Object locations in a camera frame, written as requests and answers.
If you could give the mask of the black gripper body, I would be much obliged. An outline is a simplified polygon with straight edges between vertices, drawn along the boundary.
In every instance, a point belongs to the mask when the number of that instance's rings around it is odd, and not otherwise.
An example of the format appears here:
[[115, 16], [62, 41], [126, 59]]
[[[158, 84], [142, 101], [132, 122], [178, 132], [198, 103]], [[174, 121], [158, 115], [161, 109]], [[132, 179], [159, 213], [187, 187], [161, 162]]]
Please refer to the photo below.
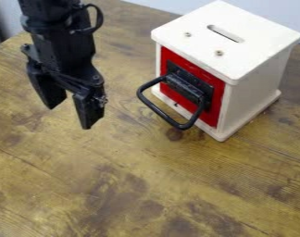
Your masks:
[[103, 90], [104, 79], [92, 65], [92, 33], [76, 30], [31, 31], [32, 44], [22, 46], [27, 64], [35, 65], [72, 94]]

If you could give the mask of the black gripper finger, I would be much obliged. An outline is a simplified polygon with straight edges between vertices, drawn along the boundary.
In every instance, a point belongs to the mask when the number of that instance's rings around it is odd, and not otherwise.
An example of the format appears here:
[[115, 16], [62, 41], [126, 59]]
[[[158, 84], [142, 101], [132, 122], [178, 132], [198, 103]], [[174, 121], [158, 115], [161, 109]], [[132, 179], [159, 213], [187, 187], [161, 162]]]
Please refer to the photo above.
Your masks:
[[92, 90], [74, 94], [72, 98], [82, 129], [88, 130], [104, 116], [107, 96], [103, 90]]
[[31, 85], [48, 109], [54, 109], [67, 98], [63, 88], [56, 85], [55, 79], [35, 65], [26, 65]]

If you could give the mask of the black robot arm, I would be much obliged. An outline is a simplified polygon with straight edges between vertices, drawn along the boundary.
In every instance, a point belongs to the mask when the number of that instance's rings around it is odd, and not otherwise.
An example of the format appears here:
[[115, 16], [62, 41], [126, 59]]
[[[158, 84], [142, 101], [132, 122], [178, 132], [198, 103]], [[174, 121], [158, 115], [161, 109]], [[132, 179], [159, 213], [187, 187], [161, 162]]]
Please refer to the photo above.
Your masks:
[[91, 60], [92, 34], [103, 25], [103, 12], [80, 0], [19, 0], [22, 25], [32, 43], [20, 50], [26, 72], [48, 108], [71, 97], [80, 126], [90, 129], [104, 116], [104, 79]]

